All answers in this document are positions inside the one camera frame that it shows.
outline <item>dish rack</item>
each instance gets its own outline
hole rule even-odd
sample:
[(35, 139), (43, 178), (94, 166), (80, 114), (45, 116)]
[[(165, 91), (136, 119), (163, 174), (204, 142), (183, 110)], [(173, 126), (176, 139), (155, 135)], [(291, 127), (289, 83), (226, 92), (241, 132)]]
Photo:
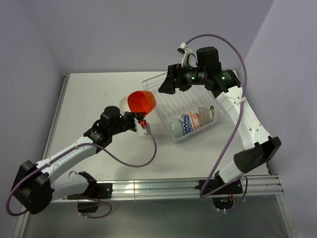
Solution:
[[(166, 73), (149, 78), (142, 82), (142, 86), (145, 90), (154, 94), (157, 102), (155, 110), (176, 144), (190, 138), (198, 131), (215, 126), (226, 116), (225, 110), (204, 86), (195, 85), (185, 92), (176, 91), (173, 95), (159, 93), (158, 89), (164, 82), (165, 77)], [(215, 111), (215, 116), (211, 123), (180, 138), (176, 138), (173, 135), (171, 128), (172, 118), (181, 119), (182, 114), (188, 114), (190, 111), (198, 112), (198, 107), (209, 109), (210, 106), (214, 106)]]

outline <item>white wall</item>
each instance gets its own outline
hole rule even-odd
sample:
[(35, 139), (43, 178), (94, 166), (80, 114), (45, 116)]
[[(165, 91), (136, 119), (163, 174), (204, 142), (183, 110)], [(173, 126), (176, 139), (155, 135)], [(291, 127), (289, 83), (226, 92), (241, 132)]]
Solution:
[[(42, 158), (62, 74), (21, 3), (0, 1), (0, 231), (13, 234), (4, 210), (19, 165)], [(20, 205), (13, 200), (11, 208)]]
[(300, 237), (317, 237), (317, 1), (275, 0), (247, 55), (247, 95), (282, 146), (278, 173)]
[[(180, 62), (181, 42), (217, 33), (246, 56), (273, 0), (20, 0), (48, 48), (67, 72), (167, 70)], [(233, 51), (214, 45), (226, 68)]]

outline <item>metal frame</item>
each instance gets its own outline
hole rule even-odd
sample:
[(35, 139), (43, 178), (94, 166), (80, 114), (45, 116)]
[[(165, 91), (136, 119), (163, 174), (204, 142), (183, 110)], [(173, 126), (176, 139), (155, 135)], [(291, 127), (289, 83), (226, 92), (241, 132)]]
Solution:
[[(176, 178), (126, 181), (99, 181), (97, 183), (112, 183), (112, 195), (107, 201), (122, 200), (152, 200), (152, 199), (185, 199), (199, 198), (199, 190), (195, 189), (198, 181), (206, 178)], [(248, 176), (247, 196), (280, 195), (283, 194), (278, 176)], [(54, 202), (78, 202), (66, 198)]]
[(287, 234), (290, 238), (298, 238), (298, 234), (291, 216), (290, 211), (286, 205), (284, 195), (276, 195), (279, 210), (281, 211), (282, 218), (286, 227)]
[[(64, 81), (59, 95), (56, 111), (54, 114), (52, 126), (48, 136), (48, 140), (43, 153), (43, 159), (47, 157), (50, 148), (51, 140), (53, 138), (56, 125), (59, 118), (61, 106), (63, 104), (64, 95), (66, 92), (70, 74), (64, 75)], [(98, 183), (112, 183), (112, 197), (107, 199), (109, 201), (119, 200), (151, 200), (151, 199), (185, 199), (185, 198), (199, 198), (199, 191), (194, 187), (198, 185), (198, 181), (204, 178), (177, 178), (177, 179), (151, 179), (151, 180), (126, 180), (126, 181), (99, 181)], [(248, 176), (248, 190), (247, 196), (255, 195), (276, 195), (279, 208), (282, 214), (287, 233), (290, 238), (298, 238), (294, 223), (292, 221), (290, 212), (287, 208), (284, 198), (284, 192), (279, 182), (278, 176)], [(245, 189), (245, 179), (242, 179), (242, 186)], [(60, 202), (78, 202), (82, 200), (67, 200), (66, 198), (54, 201)], [(18, 218), (13, 237), (22, 238), (25, 228), (29, 220), (29, 213), (26, 213)]]

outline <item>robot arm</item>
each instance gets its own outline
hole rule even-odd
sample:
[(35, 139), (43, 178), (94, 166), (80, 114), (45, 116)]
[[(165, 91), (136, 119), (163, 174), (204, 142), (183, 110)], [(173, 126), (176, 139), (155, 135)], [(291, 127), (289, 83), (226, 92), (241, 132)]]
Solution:
[[(189, 51), (184, 43), (180, 48)], [(182, 62), (188, 61), (189, 55), (184, 57)], [(174, 94), (176, 88), (187, 91), (192, 85), (204, 85), (223, 105), (235, 125), (240, 114), (240, 103), (244, 102), (238, 131), (245, 150), (235, 154), (233, 161), (216, 173), (215, 183), (216, 187), (219, 187), (268, 162), (280, 147), (281, 142), (278, 137), (271, 137), (259, 122), (246, 98), (241, 98), (241, 83), (232, 70), (221, 69), (216, 48), (198, 49), (197, 60), (197, 67), (183, 66), (184, 64), (169, 65), (166, 79), (158, 91)]]
[[(67, 179), (56, 180), (68, 169), (80, 161), (91, 157), (107, 147), (112, 142), (112, 136), (132, 130), (139, 135), (147, 134), (145, 113), (126, 112), (121, 115), (119, 108), (110, 106), (105, 108), (100, 120), (84, 133), (75, 143), (45, 160), (33, 164), (24, 162), (16, 175), (12, 186), (15, 196), (20, 203), (31, 213), (37, 214), (45, 209), (53, 200), (73, 195), (82, 194), (90, 198), (97, 198), (97, 181), (86, 172), (80, 172)], [(46, 166), (33, 176), (27, 176), (39, 168)], [(16, 185), (23, 179), (23, 184)]]

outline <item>cable connector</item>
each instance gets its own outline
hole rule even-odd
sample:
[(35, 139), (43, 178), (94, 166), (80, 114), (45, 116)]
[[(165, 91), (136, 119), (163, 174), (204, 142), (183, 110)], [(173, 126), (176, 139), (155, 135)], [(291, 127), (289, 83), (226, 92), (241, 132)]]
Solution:
[(141, 121), (140, 122), (140, 125), (142, 128), (146, 127), (147, 126), (147, 122), (145, 120)]
[(177, 51), (180, 52), (182, 55), (185, 54), (185, 51), (181, 47), (178, 47)]

